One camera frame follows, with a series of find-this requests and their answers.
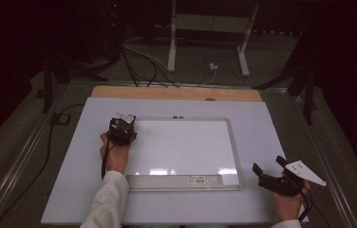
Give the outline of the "person's right hand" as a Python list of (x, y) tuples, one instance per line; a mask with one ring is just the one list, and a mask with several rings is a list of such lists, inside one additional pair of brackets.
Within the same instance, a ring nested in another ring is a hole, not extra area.
[(293, 197), (285, 197), (272, 192), (276, 216), (279, 222), (298, 219), (300, 208), (304, 202), (304, 196), (310, 190), (310, 183), (307, 180), (303, 180), (303, 183), (302, 192)]

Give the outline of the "black tripod stand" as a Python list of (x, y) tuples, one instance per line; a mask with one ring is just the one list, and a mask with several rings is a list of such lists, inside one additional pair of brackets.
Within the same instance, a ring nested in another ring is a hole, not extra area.
[(94, 81), (106, 81), (105, 78), (98, 76), (97, 74), (91, 72), (89, 69), (86, 69), (83, 66), (80, 66), (78, 63), (67, 58), (63, 53), (56, 50), (46, 51), (44, 55), (43, 71), (44, 88), (40, 93), (40, 95), (44, 98), (44, 113), (48, 113), (53, 103), (52, 79), (55, 78), (59, 84), (63, 85), (66, 85), (70, 82), (71, 77), (67, 70), (68, 67), (83, 73), (84, 76)]
[(314, 90), (316, 66), (310, 64), (302, 64), (295, 66), (290, 70), (281, 73), (268, 82), (261, 85), (253, 85), (252, 89), (265, 90), (269, 87), (277, 85), (278, 83), (292, 78), (292, 82), (289, 85), (287, 91), (290, 96), (299, 96), (302, 91), (305, 91), (304, 95), (304, 107), (303, 116), (308, 125), (312, 125), (311, 111), (312, 111), (312, 97)]

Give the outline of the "dark equipment rack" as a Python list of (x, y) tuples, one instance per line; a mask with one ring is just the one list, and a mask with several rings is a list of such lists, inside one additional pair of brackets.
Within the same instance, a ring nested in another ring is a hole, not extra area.
[(105, 29), (105, 49), (110, 64), (120, 59), (122, 43), (126, 32), (125, 8), (123, 0), (102, 0), (103, 24)]

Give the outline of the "person's left hand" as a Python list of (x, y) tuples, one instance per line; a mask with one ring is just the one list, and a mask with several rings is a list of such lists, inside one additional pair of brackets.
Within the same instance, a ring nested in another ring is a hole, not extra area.
[(103, 171), (123, 173), (128, 162), (130, 146), (118, 146), (110, 142), (107, 134), (101, 135), (103, 146), (100, 149)]

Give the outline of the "metal floor rail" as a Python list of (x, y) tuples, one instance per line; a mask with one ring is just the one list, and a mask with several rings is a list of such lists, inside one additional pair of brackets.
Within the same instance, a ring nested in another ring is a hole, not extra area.
[(345, 191), (340, 185), (332, 166), (327, 158), (327, 152), (323, 145), (320, 143), (317, 135), (315, 134), (313, 127), (307, 124), (303, 115), (303, 104), (299, 97), (290, 97), (291, 103), (295, 108), (299, 122), (303, 125), (303, 129), (309, 144), (311, 146), (311, 152), (316, 157), (316, 162), (320, 166), (320, 172), (327, 180), (329, 192), (333, 203), (336, 205), (337, 212), (342, 219), (345, 228), (357, 228), (357, 218), (354, 212), (351, 210), (351, 204), (348, 202)]
[(33, 127), (29, 129), (28, 138), (24, 141), (23, 147), (19, 150), (13, 162), (9, 165), (9, 169), (2, 176), (0, 181), (0, 216), (9, 200), (11, 192), (19, 181), (28, 161), (34, 152), (36, 145), (42, 137), (46, 125), (50, 122), (52, 113), (56, 106), (63, 99), (67, 90), (67, 85), (58, 85), (55, 92), (52, 104), (49, 106), (47, 113), (40, 113), (40, 117)]

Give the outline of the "large white base board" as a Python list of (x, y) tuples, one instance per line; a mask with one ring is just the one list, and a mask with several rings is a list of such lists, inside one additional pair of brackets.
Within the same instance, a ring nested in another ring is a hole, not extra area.
[(219, 102), (89, 98), (66, 152), (47, 207), (44, 224), (80, 224), (102, 185), (100, 134), (118, 114), (140, 119), (226, 118), (236, 145), (241, 188), (234, 191), (132, 192), (125, 204), (124, 225), (240, 225), (276, 220), (271, 193), (258, 185), (255, 162), (278, 177), (283, 153), (267, 106), (262, 102)]

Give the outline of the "black square floor plate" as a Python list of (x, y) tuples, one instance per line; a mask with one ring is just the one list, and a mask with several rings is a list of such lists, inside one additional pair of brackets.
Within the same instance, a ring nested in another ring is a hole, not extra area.
[(70, 114), (65, 114), (65, 113), (54, 113), (50, 124), (51, 125), (68, 125), (71, 120), (71, 115)]

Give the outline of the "small framed whiteboard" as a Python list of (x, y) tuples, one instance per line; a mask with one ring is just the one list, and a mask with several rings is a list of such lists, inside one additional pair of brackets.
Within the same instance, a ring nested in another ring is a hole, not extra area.
[(140, 119), (135, 129), (125, 169), (132, 192), (241, 188), (228, 119)]

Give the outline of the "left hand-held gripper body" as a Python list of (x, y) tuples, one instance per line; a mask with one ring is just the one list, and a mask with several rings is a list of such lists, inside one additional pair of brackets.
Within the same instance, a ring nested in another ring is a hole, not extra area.
[(107, 138), (118, 146), (126, 146), (137, 138), (134, 123), (136, 116), (132, 114), (118, 114), (109, 123)]

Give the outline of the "white metal stand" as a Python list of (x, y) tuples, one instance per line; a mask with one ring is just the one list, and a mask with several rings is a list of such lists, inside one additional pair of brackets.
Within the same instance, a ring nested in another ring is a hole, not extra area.
[(187, 29), (191, 31), (197, 30), (242, 33), (244, 35), (243, 42), (236, 48), (236, 54), (241, 70), (241, 75), (248, 77), (250, 75), (250, 71), (246, 60), (245, 51), (251, 37), (258, 9), (259, 5), (253, 4), (251, 13), (246, 17), (184, 14), (177, 13), (177, 0), (172, 0), (171, 36), (167, 70), (169, 72), (175, 71), (177, 53), (176, 31), (178, 29)]

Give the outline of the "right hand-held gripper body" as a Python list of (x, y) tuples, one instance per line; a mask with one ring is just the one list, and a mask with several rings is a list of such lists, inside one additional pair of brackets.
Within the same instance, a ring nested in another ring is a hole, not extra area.
[(324, 180), (302, 161), (288, 162), (288, 164), (282, 168), (283, 175), (281, 177), (272, 177), (263, 172), (263, 174), (258, 177), (258, 185), (285, 197), (293, 197), (300, 194), (304, 187), (303, 180), (321, 186), (327, 185)]

